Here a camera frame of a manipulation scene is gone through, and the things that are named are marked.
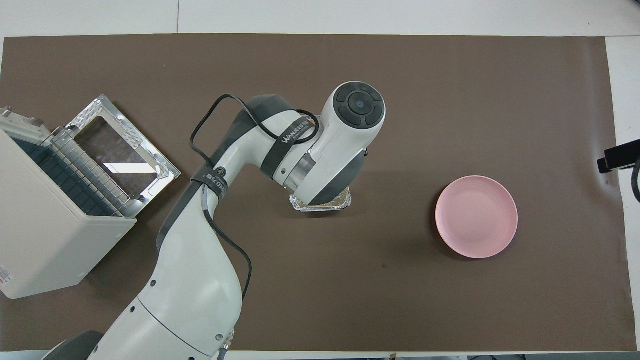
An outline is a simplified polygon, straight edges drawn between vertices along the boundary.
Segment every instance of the black velcro strap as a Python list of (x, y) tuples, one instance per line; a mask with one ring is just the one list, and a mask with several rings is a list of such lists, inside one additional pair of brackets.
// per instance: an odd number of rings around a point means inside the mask
[(229, 185), (224, 177), (220, 176), (215, 170), (210, 167), (201, 167), (191, 176), (192, 181), (198, 181), (207, 185), (208, 188), (213, 190), (218, 196), (219, 200), (222, 200), (227, 194)]
[(285, 156), (293, 147), (293, 144), (299, 139), (302, 134), (306, 133), (307, 130), (313, 127), (313, 123), (311, 120), (307, 118), (307, 116), (300, 117), (293, 124), (291, 124), (283, 133), (278, 137), (271, 150), (267, 156), (265, 156), (264, 161), (262, 162), (262, 166), (260, 167), (260, 171), (263, 174), (273, 179), (273, 174), (275, 174), (276, 170), (280, 166), (282, 160), (284, 160)]

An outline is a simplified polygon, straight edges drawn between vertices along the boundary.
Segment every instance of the wire rack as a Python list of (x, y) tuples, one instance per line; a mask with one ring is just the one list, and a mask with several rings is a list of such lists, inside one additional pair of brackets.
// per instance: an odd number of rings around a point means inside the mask
[(136, 195), (126, 193), (74, 140), (76, 127), (59, 127), (29, 156), (87, 215), (122, 217)]

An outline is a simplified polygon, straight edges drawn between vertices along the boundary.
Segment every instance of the circular button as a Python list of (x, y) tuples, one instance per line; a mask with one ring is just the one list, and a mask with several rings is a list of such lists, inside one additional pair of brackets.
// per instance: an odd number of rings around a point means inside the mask
[(356, 92), (349, 96), (349, 109), (358, 115), (366, 115), (373, 109), (373, 99), (365, 92)]

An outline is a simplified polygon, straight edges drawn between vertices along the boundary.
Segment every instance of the label sticker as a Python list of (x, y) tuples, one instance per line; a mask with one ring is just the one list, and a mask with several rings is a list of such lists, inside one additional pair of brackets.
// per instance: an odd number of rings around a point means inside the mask
[(11, 274), (2, 265), (0, 265), (0, 285), (8, 284), (11, 281)]

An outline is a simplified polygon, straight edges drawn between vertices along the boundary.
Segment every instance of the aluminum foil container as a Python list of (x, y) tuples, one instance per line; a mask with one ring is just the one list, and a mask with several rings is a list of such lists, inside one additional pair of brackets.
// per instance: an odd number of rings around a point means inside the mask
[(348, 208), (351, 205), (351, 192), (349, 191), (349, 187), (347, 186), (340, 195), (336, 196), (331, 202), (327, 202), (322, 205), (314, 205), (310, 206), (305, 204), (304, 202), (298, 200), (294, 195), (289, 196), (289, 202), (293, 205), (293, 208), (302, 212), (302, 213), (310, 213), (317, 211), (336, 211), (342, 210), (344, 208)]

